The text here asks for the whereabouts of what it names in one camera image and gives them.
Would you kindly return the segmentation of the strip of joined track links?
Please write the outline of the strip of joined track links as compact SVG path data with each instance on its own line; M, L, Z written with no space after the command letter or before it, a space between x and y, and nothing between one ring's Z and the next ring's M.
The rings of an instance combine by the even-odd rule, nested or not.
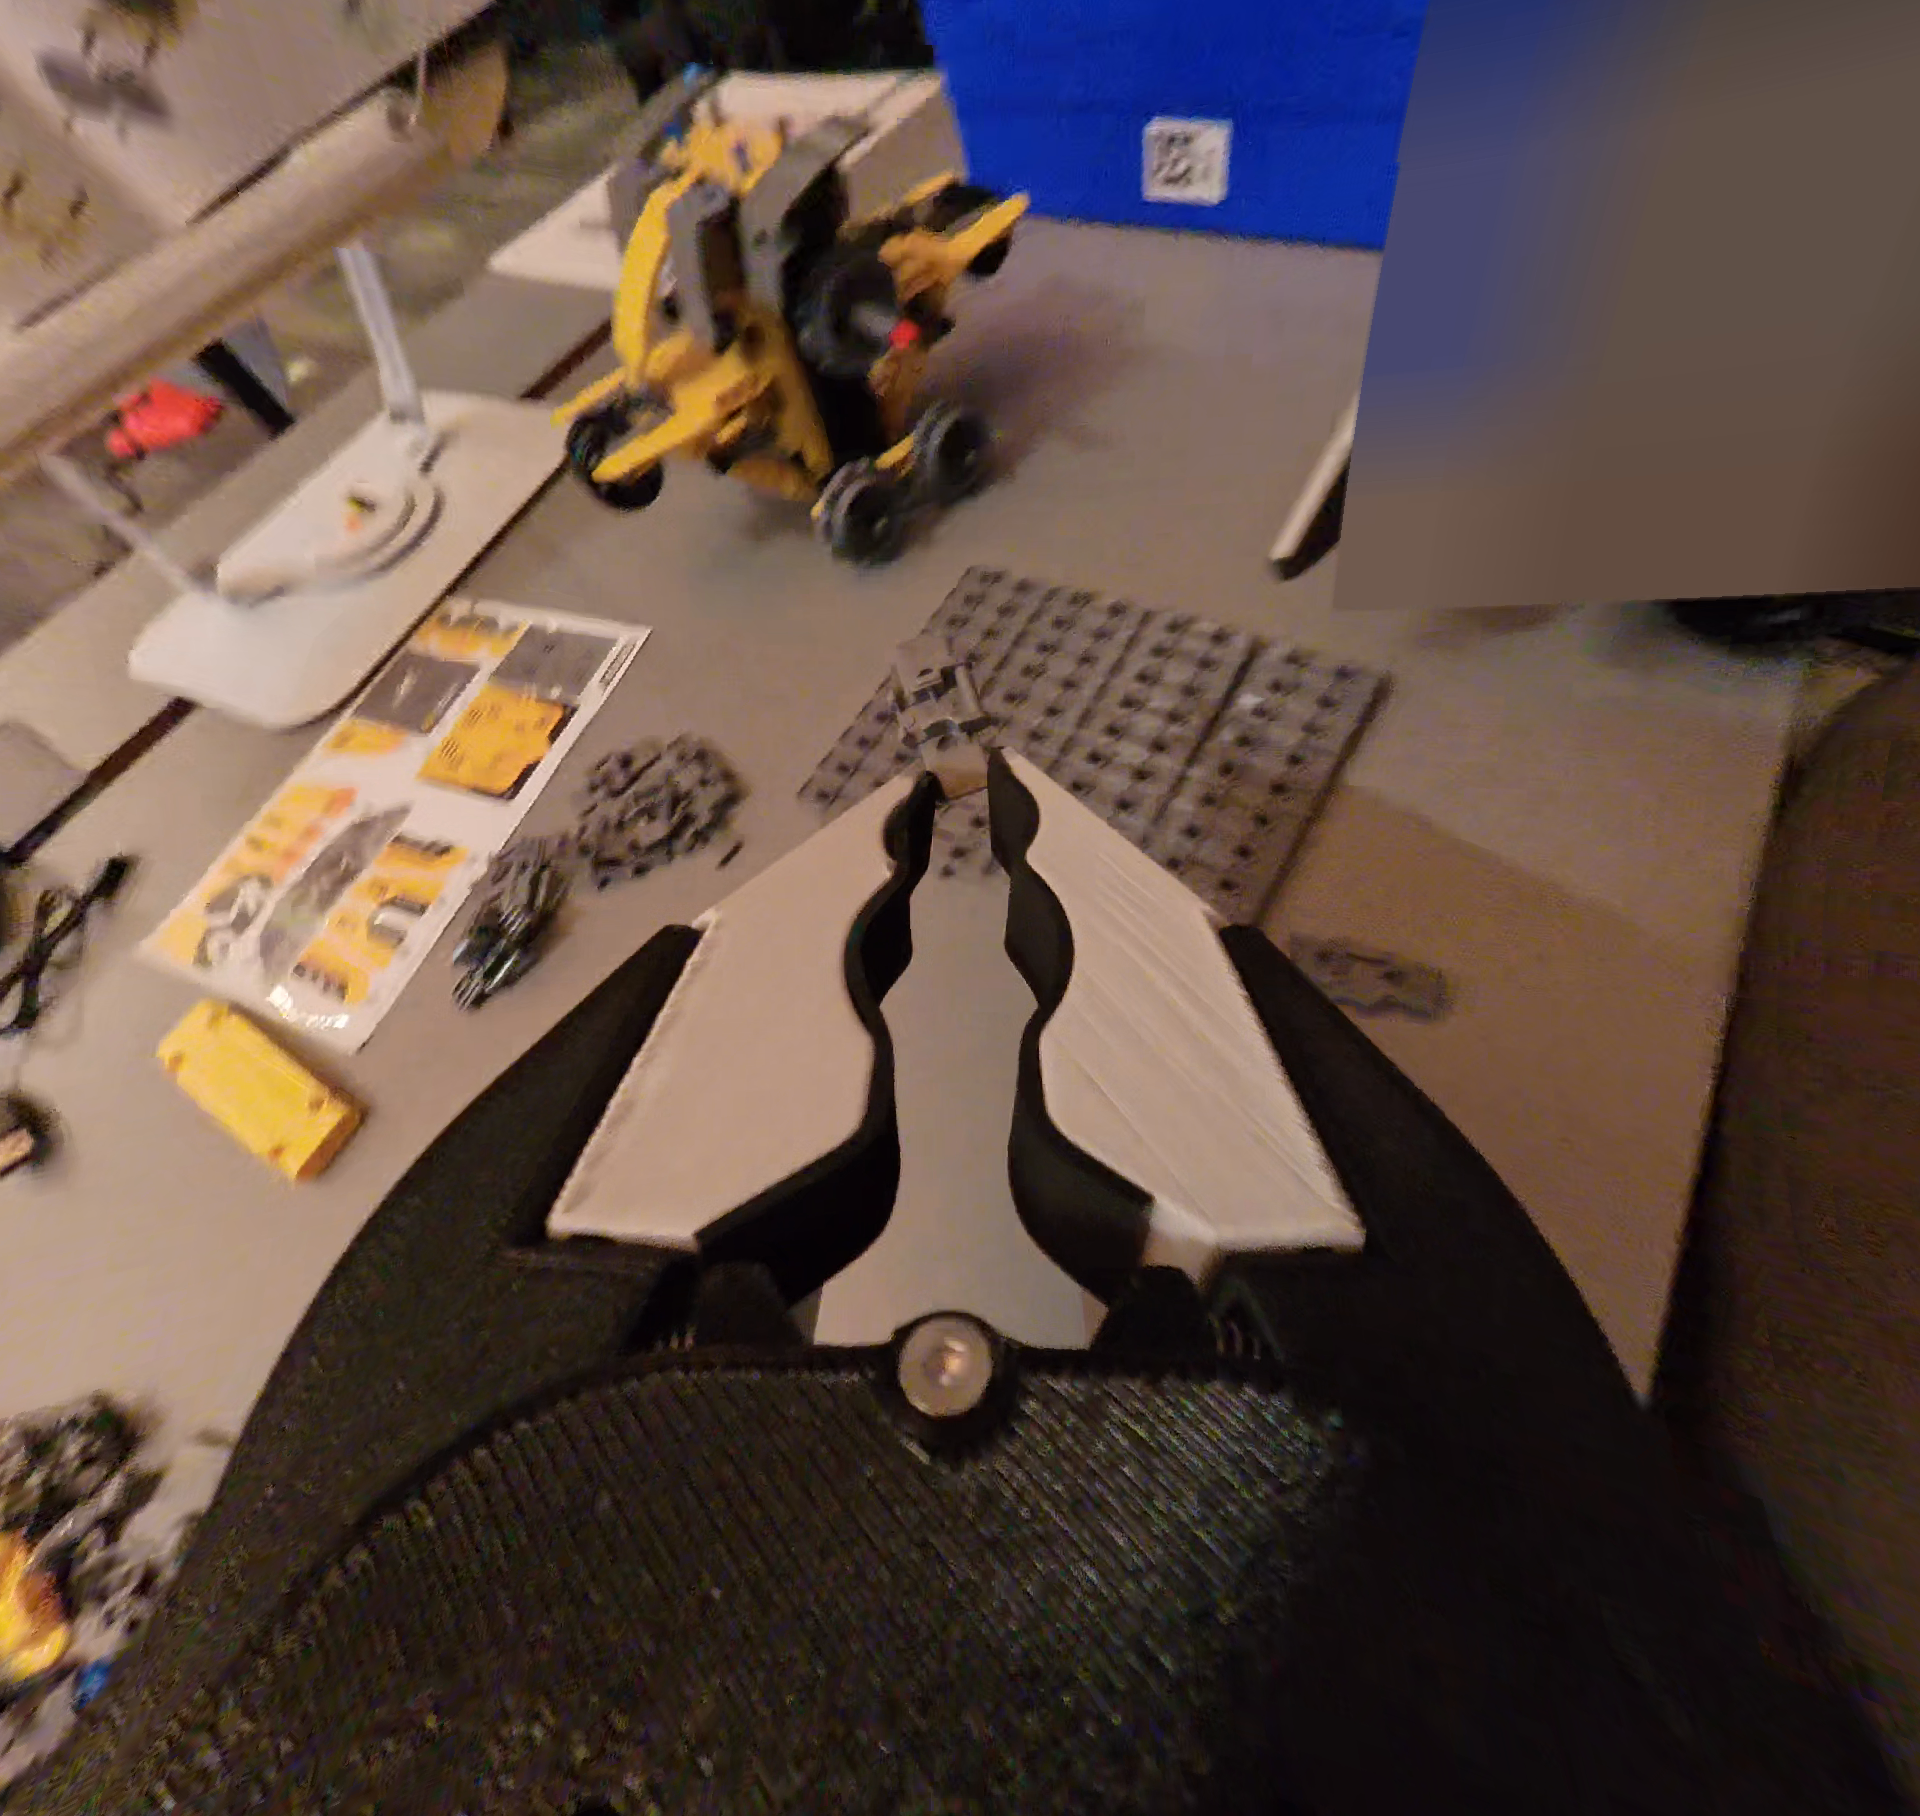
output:
M1390 679L1260 642L1146 830L1146 851L1217 921L1256 925L1368 732Z

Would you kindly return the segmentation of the yellow black sticker sheet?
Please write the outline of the yellow black sticker sheet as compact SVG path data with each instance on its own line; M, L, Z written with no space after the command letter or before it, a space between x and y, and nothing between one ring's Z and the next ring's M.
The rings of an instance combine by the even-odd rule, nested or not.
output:
M646 624L439 604L138 957L351 1056L611 698Z

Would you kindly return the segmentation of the dark grey plastic track link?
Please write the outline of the dark grey plastic track link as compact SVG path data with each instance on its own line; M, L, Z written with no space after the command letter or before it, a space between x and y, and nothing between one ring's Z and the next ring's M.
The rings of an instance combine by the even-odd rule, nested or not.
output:
M1452 985L1433 964L1350 940L1293 932L1290 961L1331 1003L1350 1012L1436 1022L1452 1009Z
M902 752L932 776L943 795L960 799L988 783L988 720L972 671L938 639L893 649L893 727Z

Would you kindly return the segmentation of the open instruction booklet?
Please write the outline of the open instruction booklet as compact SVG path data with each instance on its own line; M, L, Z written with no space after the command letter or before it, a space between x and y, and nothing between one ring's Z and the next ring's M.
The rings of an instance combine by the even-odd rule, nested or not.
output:
M1 0L4 330L198 219L499 0Z

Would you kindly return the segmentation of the mat of joined track links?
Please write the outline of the mat of joined track links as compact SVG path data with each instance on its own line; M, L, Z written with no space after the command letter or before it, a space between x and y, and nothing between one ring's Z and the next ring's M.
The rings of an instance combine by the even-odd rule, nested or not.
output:
M1266 639L972 565L917 642L969 671L994 747L1084 801L1118 801L1120 828L1141 841Z

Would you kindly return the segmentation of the yellow toy beam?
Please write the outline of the yellow toy beam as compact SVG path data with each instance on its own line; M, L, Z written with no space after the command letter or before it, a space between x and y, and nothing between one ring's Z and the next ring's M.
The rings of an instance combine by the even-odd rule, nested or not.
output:
M156 1063L208 1123L291 1183L321 1176L360 1133L363 1107L268 1035L204 998L158 1038Z

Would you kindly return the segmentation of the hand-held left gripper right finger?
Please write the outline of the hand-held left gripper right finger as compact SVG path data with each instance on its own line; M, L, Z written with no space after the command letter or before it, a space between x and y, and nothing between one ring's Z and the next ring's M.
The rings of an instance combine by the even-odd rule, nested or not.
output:
M1236 968L1240 931L1018 752L988 761L988 824L1033 999L1008 1144L1031 1239L1080 1286L1360 1250Z

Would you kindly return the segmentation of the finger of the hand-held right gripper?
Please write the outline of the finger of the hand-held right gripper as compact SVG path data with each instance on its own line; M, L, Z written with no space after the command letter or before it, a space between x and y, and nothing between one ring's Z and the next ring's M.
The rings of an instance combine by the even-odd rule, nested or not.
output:
M1283 582L1306 576L1340 539L1357 412L1359 394L1352 394L1313 456L1300 491L1283 515L1266 555L1274 574Z

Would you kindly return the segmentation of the blue storage bin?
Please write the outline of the blue storage bin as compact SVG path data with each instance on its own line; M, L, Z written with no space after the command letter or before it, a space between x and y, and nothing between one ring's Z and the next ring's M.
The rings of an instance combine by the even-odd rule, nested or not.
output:
M1428 0L918 0L967 177L1048 219L1382 251Z

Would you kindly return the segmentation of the pile of track links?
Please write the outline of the pile of track links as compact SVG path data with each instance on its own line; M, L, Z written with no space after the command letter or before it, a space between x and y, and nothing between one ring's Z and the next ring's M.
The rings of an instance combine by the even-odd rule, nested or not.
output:
M452 999L474 1012L532 972L562 935L571 899L637 881L722 839L749 795L706 737L646 737L598 757L556 831L496 849L452 953Z

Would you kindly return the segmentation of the yellow black toy vehicle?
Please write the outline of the yellow black toy vehicle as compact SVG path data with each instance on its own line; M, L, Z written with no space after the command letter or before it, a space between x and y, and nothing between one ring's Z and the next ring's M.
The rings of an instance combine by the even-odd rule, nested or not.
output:
M706 70L663 85L611 177L614 367L556 412L565 463L618 512L700 463L807 507L837 559L891 559L914 516L988 478L988 422L929 398L924 367L1027 197L943 171L860 216L843 161L867 123L724 117L714 90Z

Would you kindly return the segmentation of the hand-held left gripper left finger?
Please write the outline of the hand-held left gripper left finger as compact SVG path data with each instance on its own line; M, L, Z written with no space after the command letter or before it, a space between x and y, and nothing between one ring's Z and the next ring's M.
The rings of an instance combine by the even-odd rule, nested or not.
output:
M941 791L893 776L698 918L544 1230L646 1250L865 1250L900 1142L880 999Z

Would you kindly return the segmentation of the pile of yellow black parts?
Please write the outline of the pile of yellow black parts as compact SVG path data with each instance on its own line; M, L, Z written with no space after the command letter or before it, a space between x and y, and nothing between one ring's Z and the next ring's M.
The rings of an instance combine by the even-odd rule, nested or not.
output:
M145 1422L91 1394L1 1426L1 1779L49 1755L137 1635L168 1557L137 1518L158 1487Z

